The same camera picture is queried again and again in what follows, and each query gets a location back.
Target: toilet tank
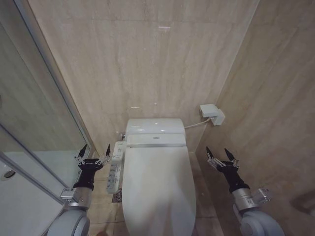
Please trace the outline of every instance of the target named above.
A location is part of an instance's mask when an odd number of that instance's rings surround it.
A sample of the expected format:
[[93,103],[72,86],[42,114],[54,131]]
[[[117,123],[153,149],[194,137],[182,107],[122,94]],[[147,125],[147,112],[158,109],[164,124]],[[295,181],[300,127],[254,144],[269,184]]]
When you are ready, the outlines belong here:
[[130,119],[126,136],[130,134],[184,134],[181,119]]
[[181,119],[130,119],[126,128],[127,147],[184,147],[185,129]]

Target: glass shower door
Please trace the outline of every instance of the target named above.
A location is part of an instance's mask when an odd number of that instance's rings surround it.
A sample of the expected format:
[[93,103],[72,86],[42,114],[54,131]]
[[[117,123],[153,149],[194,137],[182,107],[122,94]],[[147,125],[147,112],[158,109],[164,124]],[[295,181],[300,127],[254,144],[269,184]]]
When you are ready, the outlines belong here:
[[14,1],[0,1],[0,235],[45,233],[86,143]]
[[[31,151],[65,186],[72,186],[79,168],[74,156],[86,144],[48,70],[34,58],[23,58],[0,25],[0,124]],[[41,66],[40,71],[32,64]],[[23,153],[1,142],[12,158]]]

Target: white cable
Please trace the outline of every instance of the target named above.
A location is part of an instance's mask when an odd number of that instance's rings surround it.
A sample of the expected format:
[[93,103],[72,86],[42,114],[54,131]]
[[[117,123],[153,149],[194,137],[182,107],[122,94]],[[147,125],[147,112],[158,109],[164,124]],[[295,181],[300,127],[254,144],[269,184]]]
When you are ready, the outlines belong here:
[[211,117],[209,117],[208,119],[206,119],[206,120],[203,121],[203,122],[200,122],[200,123],[197,123],[197,124],[192,124],[192,125],[186,126],[186,127],[184,127],[184,128],[187,129],[187,128],[195,127],[195,126],[197,126],[197,125],[201,125],[201,124],[203,124],[203,123],[207,123],[209,120],[211,120]]

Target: small object on floor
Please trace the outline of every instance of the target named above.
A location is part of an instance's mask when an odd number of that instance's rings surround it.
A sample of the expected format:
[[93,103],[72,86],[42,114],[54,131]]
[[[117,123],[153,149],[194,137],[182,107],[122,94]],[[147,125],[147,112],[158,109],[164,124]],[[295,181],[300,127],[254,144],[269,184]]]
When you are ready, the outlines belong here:
[[120,188],[117,193],[113,194],[112,203],[121,203],[122,201],[122,189]]

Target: white electrical box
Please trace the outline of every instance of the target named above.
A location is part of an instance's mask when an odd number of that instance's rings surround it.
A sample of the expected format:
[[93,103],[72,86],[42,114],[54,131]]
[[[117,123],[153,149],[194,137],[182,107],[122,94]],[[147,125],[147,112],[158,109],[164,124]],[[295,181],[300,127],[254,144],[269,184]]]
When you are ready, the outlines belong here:
[[219,114],[218,108],[213,104],[200,105],[202,117],[216,117]]
[[214,104],[200,105],[202,117],[211,118],[213,125],[220,125],[225,119],[225,115],[221,109],[218,109]]

